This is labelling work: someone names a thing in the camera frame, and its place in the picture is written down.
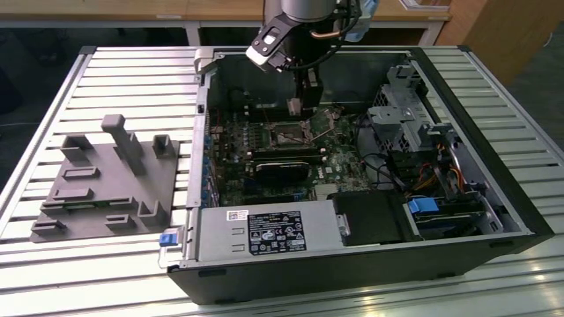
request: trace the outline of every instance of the wooden cabinet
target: wooden cabinet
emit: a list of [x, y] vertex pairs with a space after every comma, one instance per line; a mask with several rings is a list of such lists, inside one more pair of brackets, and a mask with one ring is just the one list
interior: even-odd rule
[[564, 18], [563, 0], [452, 0], [436, 45], [468, 45], [510, 84]]

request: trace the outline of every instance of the white label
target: white label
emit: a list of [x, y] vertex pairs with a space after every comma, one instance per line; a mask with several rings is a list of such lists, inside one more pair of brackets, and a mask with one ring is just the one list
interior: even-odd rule
[[228, 221], [247, 220], [248, 210], [228, 210]]
[[180, 20], [183, 18], [182, 15], [158, 15], [158, 18], [167, 18], [174, 20]]

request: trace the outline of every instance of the wooden shelf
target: wooden shelf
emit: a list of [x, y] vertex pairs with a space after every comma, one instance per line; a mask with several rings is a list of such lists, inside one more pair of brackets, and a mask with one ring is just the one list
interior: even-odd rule
[[[252, 20], [263, 19], [263, 0], [188, 0], [188, 20]], [[430, 21], [451, 19], [446, 11], [410, 11], [399, 0], [382, 0], [376, 21]]]
[[[8, 0], [4, 20], [255, 20], [263, 0]], [[447, 21], [444, 11], [408, 11], [399, 0], [382, 0], [376, 21]]]
[[187, 0], [8, 0], [4, 20], [170, 20], [186, 18]]

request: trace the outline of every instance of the table surface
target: table surface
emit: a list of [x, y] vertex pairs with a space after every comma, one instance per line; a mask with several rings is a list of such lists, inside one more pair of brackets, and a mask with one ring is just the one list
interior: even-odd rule
[[[0, 218], [0, 316], [556, 316], [564, 307], [564, 154], [476, 60], [456, 47], [426, 53], [556, 232], [552, 239], [460, 277], [210, 306], [191, 302], [159, 267], [159, 234], [31, 243], [30, 229], [64, 160], [64, 136], [86, 133], [92, 144], [112, 142], [100, 129], [106, 114], [124, 115], [140, 141], [156, 134], [180, 141], [171, 226], [186, 222], [195, 49], [98, 48], [79, 56], [38, 129], [40, 141], [16, 169], [24, 175]], [[428, 98], [447, 122], [434, 91]], [[179, 259], [180, 252], [170, 257]]]
[[[3, 20], [262, 20], [263, 0], [8, 0]], [[375, 20], [446, 21], [446, 11], [408, 11], [382, 0]]]

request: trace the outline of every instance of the warning label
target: warning label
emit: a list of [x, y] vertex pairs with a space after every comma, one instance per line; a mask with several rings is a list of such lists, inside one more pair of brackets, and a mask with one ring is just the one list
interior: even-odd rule
[[248, 215], [248, 245], [254, 256], [306, 251], [306, 233], [299, 211]]

